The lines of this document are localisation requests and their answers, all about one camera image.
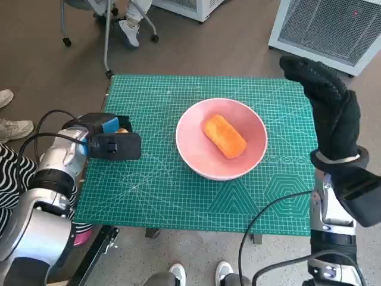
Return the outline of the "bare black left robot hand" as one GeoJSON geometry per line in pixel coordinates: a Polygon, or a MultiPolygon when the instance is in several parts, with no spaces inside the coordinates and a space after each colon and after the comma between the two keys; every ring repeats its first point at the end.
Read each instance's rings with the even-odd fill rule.
{"type": "Polygon", "coordinates": [[[133,132],[129,116],[117,116],[111,113],[90,113],[89,132],[92,135],[116,133],[120,129],[133,132]]]}

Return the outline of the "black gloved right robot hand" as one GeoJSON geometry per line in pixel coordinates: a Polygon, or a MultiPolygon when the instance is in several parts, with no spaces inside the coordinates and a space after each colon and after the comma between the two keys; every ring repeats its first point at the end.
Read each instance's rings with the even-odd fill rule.
{"type": "Polygon", "coordinates": [[[310,101],[318,151],[331,161],[358,157],[361,111],[356,93],[321,62],[286,55],[279,65],[285,78],[302,85],[310,101]]]}

